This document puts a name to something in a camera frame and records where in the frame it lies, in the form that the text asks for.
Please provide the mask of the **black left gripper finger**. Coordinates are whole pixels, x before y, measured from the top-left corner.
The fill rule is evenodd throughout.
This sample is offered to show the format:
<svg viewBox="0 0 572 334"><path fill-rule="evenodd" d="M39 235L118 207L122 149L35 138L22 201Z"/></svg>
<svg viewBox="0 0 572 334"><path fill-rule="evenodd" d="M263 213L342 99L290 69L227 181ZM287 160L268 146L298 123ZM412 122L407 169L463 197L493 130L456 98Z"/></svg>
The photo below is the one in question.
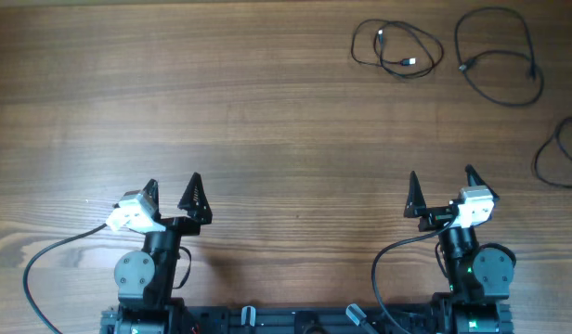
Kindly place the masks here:
<svg viewBox="0 0 572 334"><path fill-rule="evenodd" d="M213 220L213 213L206 198L202 176L194 173L178 202L177 208L185 211L188 217L200 225L209 225Z"/></svg>
<svg viewBox="0 0 572 334"><path fill-rule="evenodd" d="M159 207L159 185L158 181L155 179L150 179L148 183L144 186L143 191L149 196L152 202L152 208L154 213L153 218L160 217L160 207Z"/></svg>

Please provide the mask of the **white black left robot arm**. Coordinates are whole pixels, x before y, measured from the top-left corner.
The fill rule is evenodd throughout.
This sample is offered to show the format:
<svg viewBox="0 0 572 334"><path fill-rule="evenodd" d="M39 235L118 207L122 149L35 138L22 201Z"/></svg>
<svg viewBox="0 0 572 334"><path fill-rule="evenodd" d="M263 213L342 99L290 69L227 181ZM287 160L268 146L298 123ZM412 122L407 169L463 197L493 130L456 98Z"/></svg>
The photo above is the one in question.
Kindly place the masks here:
<svg viewBox="0 0 572 334"><path fill-rule="evenodd" d="M117 309L103 313L101 333L199 333L200 326L181 298L174 298L176 265L184 236L198 236L213 213L202 185L194 173L177 208L185 214L163 218L159 206L159 185L151 179L140 190L125 193L113 206L106 221L117 231L127 227L145 237L141 250L126 253L115 265L118 286Z"/></svg>

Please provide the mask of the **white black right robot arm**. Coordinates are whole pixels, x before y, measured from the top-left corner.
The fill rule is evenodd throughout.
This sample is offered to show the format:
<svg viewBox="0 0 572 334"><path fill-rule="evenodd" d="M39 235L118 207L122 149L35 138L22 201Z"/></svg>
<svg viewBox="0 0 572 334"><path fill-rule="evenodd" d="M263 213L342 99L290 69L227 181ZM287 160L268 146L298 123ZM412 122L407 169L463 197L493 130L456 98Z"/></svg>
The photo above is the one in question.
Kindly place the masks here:
<svg viewBox="0 0 572 334"><path fill-rule="evenodd" d="M449 292L430 302L433 333L509 334L514 332L510 285L516 256L498 243L481 244L475 229L490 221L499 196L471 165L465 167L468 186L448 205L429 207L415 172L409 175L404 216L418 218L421 232L438 237L437 256Z"/></svg>

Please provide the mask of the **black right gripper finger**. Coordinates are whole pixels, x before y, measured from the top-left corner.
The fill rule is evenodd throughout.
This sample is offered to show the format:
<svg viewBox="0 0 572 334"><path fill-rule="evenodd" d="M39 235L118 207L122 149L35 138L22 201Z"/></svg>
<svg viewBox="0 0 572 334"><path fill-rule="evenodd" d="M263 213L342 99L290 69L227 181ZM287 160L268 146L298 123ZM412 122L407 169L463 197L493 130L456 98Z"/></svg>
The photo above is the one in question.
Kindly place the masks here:
<svg viewBox="0 0 572 334"><path fill-rule="evenodd" d="M467 164L464 171L466 172L468 186L486 186L492 195L492 200L494 202L498 202L500 200L499 195L481 178L472 164Z"/></svg>
<svg viewBox="0 0 572 334"><path fill-rule="evenodd" d="M417 174L412 171L409 175L409 193L403 215L405 218L418 218L425 216L426 211L427 206L419 179Z"/></svg>

